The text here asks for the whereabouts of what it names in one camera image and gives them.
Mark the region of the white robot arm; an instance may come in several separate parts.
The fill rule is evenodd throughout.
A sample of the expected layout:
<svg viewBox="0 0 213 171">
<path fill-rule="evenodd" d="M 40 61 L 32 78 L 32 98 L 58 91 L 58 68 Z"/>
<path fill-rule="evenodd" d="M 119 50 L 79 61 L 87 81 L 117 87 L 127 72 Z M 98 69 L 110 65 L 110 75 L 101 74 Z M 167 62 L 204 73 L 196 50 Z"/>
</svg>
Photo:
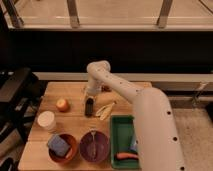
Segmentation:
<svg viewBox="0 0 213 171">
<path fill-rule="evenodd" d="M 105 60 L 89 63 L 86 93 L 96 96 L 105 84 L 132 104 L 142 171 L 186 171 L 168 97 L 158 88 L 136 85 L 112 74 L 110 69 Z"/>
</svg>

